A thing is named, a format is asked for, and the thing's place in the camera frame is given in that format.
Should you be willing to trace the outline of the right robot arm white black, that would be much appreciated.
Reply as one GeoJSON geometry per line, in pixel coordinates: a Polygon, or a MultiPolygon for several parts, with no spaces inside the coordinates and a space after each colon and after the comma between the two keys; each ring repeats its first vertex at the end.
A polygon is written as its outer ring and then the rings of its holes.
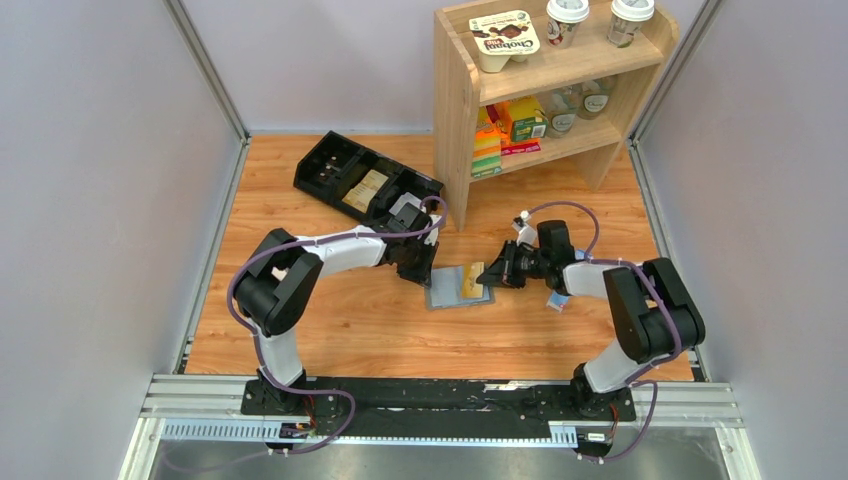
{"type": "Polygon", "coordinates": [[[557,294],[607,301],[615,338],[594,359],[576,368],[573,384],[600,395],[629,387],[651,368],[705,340],[702,316],[673,262],[643,263],[579,258],[567,224],[549,220],[521,224],[476,279],[480,285],[521,289],[540,279],[557,294]]]}

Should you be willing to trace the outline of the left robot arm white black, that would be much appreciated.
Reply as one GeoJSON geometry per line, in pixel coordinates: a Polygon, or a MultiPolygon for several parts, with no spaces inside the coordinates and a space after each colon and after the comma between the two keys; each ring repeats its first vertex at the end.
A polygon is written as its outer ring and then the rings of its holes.
{"type": "Polygon", "coordinates": [[[230,281],[226,305],[251,334],[259,373],[274,388],[299,394],[305,375],[295,327],[317,282],[330,275],[393,265],[399,277],[429,287],[438,233],[446,223],[446,202],[428,196],[396,213],[347,231],[294,236],[270,231],[230,281]]]}

